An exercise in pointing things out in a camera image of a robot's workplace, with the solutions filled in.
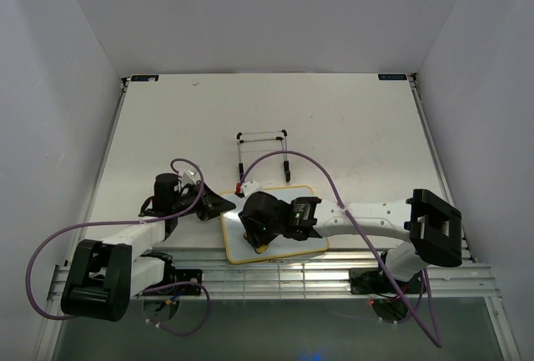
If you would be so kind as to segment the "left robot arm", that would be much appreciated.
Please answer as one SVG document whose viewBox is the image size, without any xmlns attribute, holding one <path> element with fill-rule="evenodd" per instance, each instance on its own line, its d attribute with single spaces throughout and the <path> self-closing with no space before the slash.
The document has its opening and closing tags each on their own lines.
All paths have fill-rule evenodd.
<svg viewBox="0 0 534 361">
<path fill-rule="evenodd" d="M 155 252 L 154 245 L 168 239 L 183 216 L 193 214 L 206 222 L 235 207 L 198 177 L 157 175 L 154 193 L 141 206 L 137 223 L 104 239 L 78 244 L 63 289 L 62 312 L 116 322 L 129 300 L 149 288 L 176 293 L 183 275 L 171 256 Z"/>
</svg>

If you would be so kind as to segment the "yellow-framed whiteboard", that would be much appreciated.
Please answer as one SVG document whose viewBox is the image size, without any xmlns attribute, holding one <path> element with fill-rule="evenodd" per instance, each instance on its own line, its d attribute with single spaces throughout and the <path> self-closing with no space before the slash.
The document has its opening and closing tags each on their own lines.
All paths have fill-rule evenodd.
<svg viewBox="0 0 534 361">
<path fill-rule="evenodd" d="M 224 246 L 227 259 L 232 264 L 254 263 L 296 255 L 320 253 L 329 247 L 327 238 L 315 236 L 310 232 L 311 212 L 314 206 L 305 204 L 315 197 L 308 186 L 289 186 L 283 188 L 267 188 L 261 190 L 280 200 L 292 203 L 290 219 L 291 238 L 281 243 L 273 243 L 262 254 L 257 254 L 244 239 L 244 227 L 239 220 L 246 198 L 238 198 L 234 193 L 224 193 L 223 198 L 233 202 L 236 209 L 221 214 Z"/>
</svg>

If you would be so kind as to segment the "yellow bone-shaped eraser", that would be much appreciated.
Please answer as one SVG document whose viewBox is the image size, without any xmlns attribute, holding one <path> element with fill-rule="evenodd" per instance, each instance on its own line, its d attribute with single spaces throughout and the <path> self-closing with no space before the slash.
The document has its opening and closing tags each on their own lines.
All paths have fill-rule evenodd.
<svg viewBox="0 0 534 361">
<path fill-rule="evenodd" d="M 255 251 L 257 254 L 262 254 L 262 253 L 265 252 L 268 248 L 269 248 L 268 245 L 262 245 L 262 246 L 259 246 L 258 248 L 254 248 L 254 251 Z"/>
</svg>

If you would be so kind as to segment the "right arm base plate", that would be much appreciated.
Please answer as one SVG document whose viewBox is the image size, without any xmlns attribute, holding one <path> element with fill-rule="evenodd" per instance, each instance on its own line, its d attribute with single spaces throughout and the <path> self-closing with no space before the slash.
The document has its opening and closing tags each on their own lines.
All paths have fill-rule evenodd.
<svg viewBox="0 0 534 361">
<path fill-rule="evenodd" d="M 385 297 L 397 295 L 391 281 L 378 268 L 351 268 L 348 272 L 352 294 L 374 294 Z M 408 281 L 395 281 L 403 294 L 425 293 L 426 287 L 422 272 L 416 273 Z"/>
</svg>

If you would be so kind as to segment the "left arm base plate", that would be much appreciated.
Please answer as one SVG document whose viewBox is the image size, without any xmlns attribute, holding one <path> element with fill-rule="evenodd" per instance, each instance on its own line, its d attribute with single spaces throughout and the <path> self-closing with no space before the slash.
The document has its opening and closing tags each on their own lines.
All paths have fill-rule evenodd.
<svg viewBox="0 0 534 361">
<path fill-rule="evenodd" d="M 161 282 L 148 286 L 142 294 L 167 296 L 199 296 L 203 281 L 202 269 L 171 269 L 166 272 Z"/>
</svg>

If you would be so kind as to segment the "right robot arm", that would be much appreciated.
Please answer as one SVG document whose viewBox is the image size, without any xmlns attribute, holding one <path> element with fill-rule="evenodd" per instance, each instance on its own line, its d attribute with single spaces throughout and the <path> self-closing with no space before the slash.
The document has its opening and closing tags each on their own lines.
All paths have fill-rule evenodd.
<svg viewBox="0 0 534 361">
<path fill-rule="evenodd" d="M 257 191 L 246 198 L 239 219 L 245 239 L 256 251 L 278 237 L 397 239 L 399 245 L 382 255 L 376 272 L 379 286 L 387 292 L 397 291 L 429 265 L 462 264 L 461 212 L 427 189 L 415 189 L 407 200 L 345 205 L 317 197 L 286 202 Z"/>
</svg>

